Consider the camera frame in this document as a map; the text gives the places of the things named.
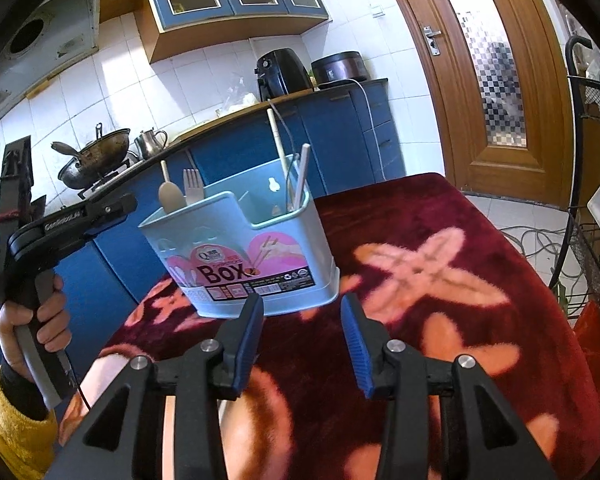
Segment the yellow sleeve forearm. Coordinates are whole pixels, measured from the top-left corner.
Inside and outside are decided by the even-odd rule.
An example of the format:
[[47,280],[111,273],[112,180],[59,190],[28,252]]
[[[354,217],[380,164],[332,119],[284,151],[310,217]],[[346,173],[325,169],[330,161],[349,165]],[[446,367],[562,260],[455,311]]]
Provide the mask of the yellow sleeve forearm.
[[0,479],[42,479],[55,458],[58,422],[38,388],[0,365]]

